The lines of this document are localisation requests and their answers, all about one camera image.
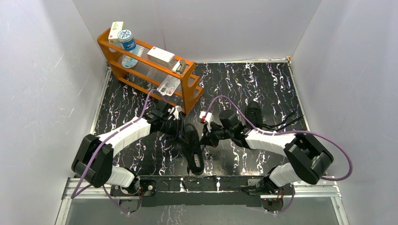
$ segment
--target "orange wooden shelf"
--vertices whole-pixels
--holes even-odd
[[[174,92],[173,96],[181,98],[182,104],[179,104],[180,102],[176,104],[171,100],[168,100],[168,103],[174,106],[180,105],[183,109],[183,112],[185,114],[188,114],[189,111],[195,105],[195,103],[199,100],[200,96],[202,96],[203,94],[203,88],[199,86],[200,77],[193,74],[193,71],[196,67],[196,63],[176,55],[174,57],[175,63],[178,60],[185,60],[187,67],[182,75],[174,73],[172,71],[172,68],[175,65],[175,63],[173,63],[169,68],[167,68],[147,59],[146,53],[151,48],[153,48],[152,45],[135,39],[137,44],[136,48],[138,48],[137,51],[135,52],[139,53],[133,54],[113,44],[108,43],[109,31],[110,28],[107,29],[104,33],[102,33],[98,37],[97,41],[115,77],[119,81],[127,85],[130,85],[131,87],[144,93],[148,93],[150,90],[147,90],[145,87],[142,87],[142,85],[139,85],[139,83],[134,82],[135,79],[133,79],[132,81],[129,80],[128,74],[131,74],[132,76],[137,77],[140,80],[146,81],[155,86],[160,86],[162,81],[168,75],[178,78],[181,84],[180,87],[178,87],[177,90]],[[122,56],[124,55],[130,56],[138,60],[137,65],[133,68],[123,67],[121,64],[121,60]],[[157,94],[151,94],[151,96],[159,100],[162,99]]]

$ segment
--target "black marbled table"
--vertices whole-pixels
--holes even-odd
[[[194,74],[201,76],[203,96],[184,122],[192,123],[201,134],[200,111],[205,111],[218,95],[227,95],[241,110],[255,100],[262,107],[263,120],[269,125],[280,123],[291,111],[302,115],[299,100],[287,63],[205,63],[198,64]],[[146,94],[119,82],[110,76],[95,134],[115,129],[139,115],[143,110]],[[154,104],[150,99],[149,107]],[[218,99],[212,106],[215,121],[218,114],[231,105],[226,99]],[[285,130],[306,129],[304,120]],[[236,146],[230,140],[220,141],[218,147],[206,147],[204,175],[262,175],[272,167],[286,163],[281,155],[265,150],[249,150]],[[131,144],[115,158],[114,164],[129,167],[139,175],[187,175],[187,163],[173,145],[166,143],[164,135],[151,134]]]

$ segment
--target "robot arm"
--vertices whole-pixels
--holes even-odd
[[[205,124],[201,144],[216,147],[219,140],[231,139],[240,147],[268,150],[288,158],[289,163],[268,172],[255,187],[257,191],[274,193],[280,187],[300,180],[316,184],[333,162],[333,156],[313,135],[263,135],[239,121],[232,110],[219,114],[222,126],[213,122],[210,113],[204,116],[205,112],[201,112],[201,122]]]
[[[135,123],[137,117],[106,134],[87,135],[76,154],[72,170],[81,176],[96,148],[109,136],[118,132],[102,146],[85,179],[96,188],[111,184],[121,186],[129,193],[136,193],[140,187],[140,177],[128,168],[112,165],[113,158],[131,143],[156,131],[161,131],[176,139],[182,138],[182,118],[178,116],[180,111],[179,106],[173,107],[159,101],[154,109],[145,112],[143,118]]]

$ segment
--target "white box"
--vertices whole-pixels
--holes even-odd
[[[122,30],[124,30],[123,22],[113,22],[109,32],[108,41],[112,44],[120,43],[119,39],[117,38],[117,34]]]
[[[158,47],[153,47],[147,53],[148,59],[159,65],[169,68],[174,60],[174,54]]]

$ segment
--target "white wall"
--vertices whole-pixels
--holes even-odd
[[[71,0],[0,0],[0,224],[54,224],[106,64]]]
[[[354,163],[339,182],[352,225],[397,224],[398,2],[324,0],[292,58],[310,128]],[[331,173],[344,175],[337,150]]]
[[[321,0],[73,0],[91,35],[125,21],[136,38],[194,61],[294,53]]]

